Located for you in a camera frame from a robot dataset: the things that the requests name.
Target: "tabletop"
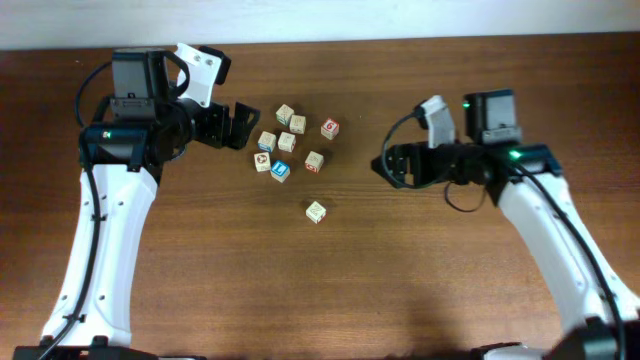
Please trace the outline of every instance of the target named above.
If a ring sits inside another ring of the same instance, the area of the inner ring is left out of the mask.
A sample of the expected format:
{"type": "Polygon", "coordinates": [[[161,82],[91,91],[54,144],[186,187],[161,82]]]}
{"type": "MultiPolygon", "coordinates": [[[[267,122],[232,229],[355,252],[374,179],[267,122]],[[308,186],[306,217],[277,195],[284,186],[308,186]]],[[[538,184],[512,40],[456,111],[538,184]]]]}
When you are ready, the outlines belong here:
{"type": "MultiPolygon", "coordinates": [[[[490,202],[462,214],[443,185],[395,190],[370,170],[391,125],[439,94],[464,133],[464,94],[511,88],[526,143],[550,146],[608,261],[640,290],[640,34],[215,46],[233,59],[214,99],[262,111],[245,149],[190,144],[167,164],[131,296],[135,349],[209,357],[381,358],[507,341],[551,347],[553,300],[490,202]],[[279,183],[262,131],[307,118],[279,183]],[[327,118],[340,124],[320,135],[327,118]],[[325,156],[318,174],[309,151],[325,156]],[[306,207],[327,216],[314,224],[306,207]]],[[[0,357],[35,345],[56,301],[79,208],[73,97],[111,49],[0,53],[0,357]]],[[[92,114],[110,73],[88,87],[92,114]]],[[[407,123],[397,142],[424,141],[407,123]]],[[[482,189],[454,187],[473,206],[482,189]]]]}

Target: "white background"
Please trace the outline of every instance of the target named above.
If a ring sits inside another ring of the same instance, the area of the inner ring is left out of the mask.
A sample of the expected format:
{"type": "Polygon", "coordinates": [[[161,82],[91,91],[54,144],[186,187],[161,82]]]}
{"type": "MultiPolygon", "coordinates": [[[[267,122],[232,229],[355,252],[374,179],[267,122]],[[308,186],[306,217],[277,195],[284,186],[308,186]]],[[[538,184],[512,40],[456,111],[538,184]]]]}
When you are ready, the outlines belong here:
{"type": "Polygon", "coordinates": [[[0,48],[640,30],[640,0],[0,0],[0,48]]]}

